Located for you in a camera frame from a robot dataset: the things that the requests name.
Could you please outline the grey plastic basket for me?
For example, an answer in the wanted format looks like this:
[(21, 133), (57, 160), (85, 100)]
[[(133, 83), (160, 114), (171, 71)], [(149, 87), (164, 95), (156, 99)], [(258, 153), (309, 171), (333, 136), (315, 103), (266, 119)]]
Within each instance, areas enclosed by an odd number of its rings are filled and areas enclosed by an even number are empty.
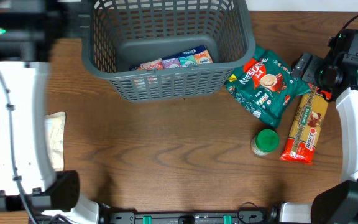
[[(210, 95), (255, 52), (244, 0), (96, 0), (86, 4), (83, 64), (129, 101)], [(200, 45), (209, 52), (210, 64), (140, 69), (142, 63)]]

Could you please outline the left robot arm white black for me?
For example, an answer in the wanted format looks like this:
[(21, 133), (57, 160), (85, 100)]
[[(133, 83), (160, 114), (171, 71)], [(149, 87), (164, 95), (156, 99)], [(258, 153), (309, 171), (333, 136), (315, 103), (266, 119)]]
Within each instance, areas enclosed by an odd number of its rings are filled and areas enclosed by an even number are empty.
[(78, 173), (55, 171), (45, 134), (49, 52), (81, 37), (88, 1), (0, 5), (0, 212), (26, 211), (33, 223), (99, 223), (100, 206), (80, 192)]

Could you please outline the colourful tissue multipack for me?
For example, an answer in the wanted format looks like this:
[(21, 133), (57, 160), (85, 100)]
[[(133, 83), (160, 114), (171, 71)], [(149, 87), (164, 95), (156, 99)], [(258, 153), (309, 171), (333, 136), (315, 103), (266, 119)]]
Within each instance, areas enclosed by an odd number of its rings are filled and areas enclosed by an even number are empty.
[(142, 63), (136, 67), (132, 67), (133, 70), (163, 70), (168, 68), (180, 68), (180, 67), (197, 67), (202, 64), (212, 64), (213, 59), (209, 54), (205, 45), (200, 45), (195, 48), (168, 56), (160, 59), (156, 59), (151, 62)]

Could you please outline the beige clear plastic bag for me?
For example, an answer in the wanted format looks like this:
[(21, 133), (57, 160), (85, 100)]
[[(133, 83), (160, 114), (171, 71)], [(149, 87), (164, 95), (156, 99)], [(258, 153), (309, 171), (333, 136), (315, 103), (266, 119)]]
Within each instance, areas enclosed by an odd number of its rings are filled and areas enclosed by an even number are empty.
[(48, 147), (48, 156), (55, 171), (64, 170), (63, 140), (66, 114), (57, 112), (46, 115), (45, 133)]

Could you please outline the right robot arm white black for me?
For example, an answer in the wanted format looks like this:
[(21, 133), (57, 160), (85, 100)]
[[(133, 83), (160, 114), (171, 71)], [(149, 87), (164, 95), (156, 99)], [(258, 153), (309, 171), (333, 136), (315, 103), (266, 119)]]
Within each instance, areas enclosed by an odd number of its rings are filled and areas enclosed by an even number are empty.
[(318, 87), (335, 102), (342, 130), (341, 183), (312, 203), (285, 202), (273, 215), (279, 223), (358, 223), (358, 30), (341, 29), (325, 58), (304, 53), (291, 75)]

